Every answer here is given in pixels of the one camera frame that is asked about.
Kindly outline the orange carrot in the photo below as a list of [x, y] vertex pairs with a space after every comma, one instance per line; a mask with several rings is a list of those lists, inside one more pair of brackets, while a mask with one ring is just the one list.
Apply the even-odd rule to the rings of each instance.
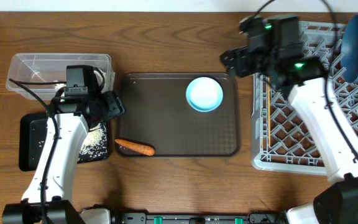
[[155, 149], [151, 146], [146, 146], [143, 144], [139, 144], [136, 142], [131, 142], [123, 139], [115, 139], [115, 143], [118, 145], [130, 149], [134, 152], [138, 152], [140, 154], [146, 155], [146, 156], [153, 156], [155, 154]]

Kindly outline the light blue rice bowl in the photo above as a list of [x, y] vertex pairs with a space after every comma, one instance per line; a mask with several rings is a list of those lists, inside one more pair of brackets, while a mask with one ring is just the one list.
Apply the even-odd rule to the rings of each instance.
[[213, 78], [195, 78], [186, 88], [187, 103], [196, 111], [206, 113], [215, 110], [223, 102], [223, 88]]

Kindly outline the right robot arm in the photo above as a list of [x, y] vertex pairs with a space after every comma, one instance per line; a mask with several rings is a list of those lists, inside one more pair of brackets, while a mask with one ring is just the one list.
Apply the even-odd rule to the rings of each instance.
[[328, 189], [313, 202], [285, 212], [286, 223], [358, 223], [358, 137], [342, 112], [328, 73], [317, 57], [276, 48], [246, 47], [220, 56], [228, 74], [261, 73], [282, 92], [305, 123], [323, 159]]

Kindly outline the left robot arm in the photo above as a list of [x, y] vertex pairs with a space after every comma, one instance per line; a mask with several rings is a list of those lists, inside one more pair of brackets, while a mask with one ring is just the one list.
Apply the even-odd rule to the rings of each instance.
[[89, 130], [125, 112], [113, 91], [58, 91], [48, 106], [47, 135], [34, 177], [20, 203], [7, 204], [3, 223], [109, 223], [107, 208], [78, 213], [72, 204], [80, 149]]

